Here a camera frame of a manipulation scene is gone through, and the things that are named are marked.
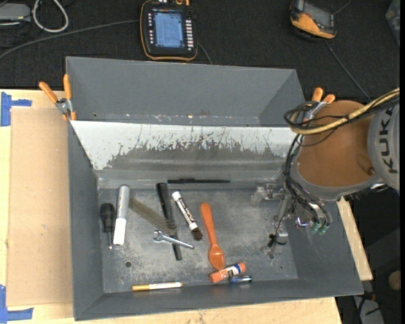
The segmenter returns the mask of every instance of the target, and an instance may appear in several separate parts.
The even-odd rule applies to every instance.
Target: black floor
[[[35,2],[2,1],[30,8]],[[38,83],[45,81],[53,90],[62,90],[68,55],[146,60],[138,23],[140,7],[146,0],[59,1],[70,21],[62,33],[42,31],[32,22],[0,24],[0,88],[37,89]],[[337,36],[327,42],[309,41],[294,33],[289,19],[292,1],[191,0],[202,46],[194,62],[296,69],[306,99],[320,86],[339,99],[367,103],[399,87],[400,46],[385,17],[392,0],[309,0],[331,12],[345,7],[336,14]],[[47,28],[63,25],[63,16],[52,0],[43,1],[38,18]],[[129,22],[76,32],[122,21]],[[396,193],[353,198],[352,204],[365,248],[399,228]],[[375,275],[381,276],[375,277],[374,289],[387,295],[379,284],[391,271],[386,268],[375,270]],[[340,302],[349,302],[354,308],[351,298]],[[384,306],[395,308],[391,312],[387,309],[387,324],[397,323],[388,317],[398,313],[397,303],[381,305],[382,311]],[[352,312],[345,308],[340,306],[344,322],[353,323],[349,321]]]

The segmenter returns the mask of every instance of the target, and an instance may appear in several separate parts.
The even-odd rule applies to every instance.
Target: orange glue stick
[[[226,267],[225,269],[215,271],[214,273],[210,274],[210,282],[217,283],[223,281],[225,279],[229,279],[233,276],[239,275],[246,271],[246,265],[243,262],[231,265]]]

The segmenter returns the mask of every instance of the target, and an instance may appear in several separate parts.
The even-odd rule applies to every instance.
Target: wrench
[[[164,241],[171,242],[172,244],[177,244],[177,245],[180,245],[183,247],[190,248],[192,250],[194,249],[194,245],[188,244],[187,242],[183,242],[181,240],[174,239],[171,236],[162,232],[161,230],[155,230],[155,237],[153,238],[153,240],[156,242],[160,242],[160,241],[164,240]]]

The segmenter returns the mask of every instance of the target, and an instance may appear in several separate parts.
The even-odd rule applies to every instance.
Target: pen
[[[134,292],[141,290],[156,290],[156,289],[166,289],[166,288],[180,288],[183,286],[182,282],[165,282],[165,283],[152,283],[152,284],[139,284],[132,286]]]

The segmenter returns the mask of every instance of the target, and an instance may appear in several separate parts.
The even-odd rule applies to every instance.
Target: orange spoon
[[[222,270],[225,268],[225,256],[216,241],[215,224],[213,223],[211,207],[208,203],[204,202],[201,204],[201,214],[211,243],[209,251],[210,263],[216,270]]]

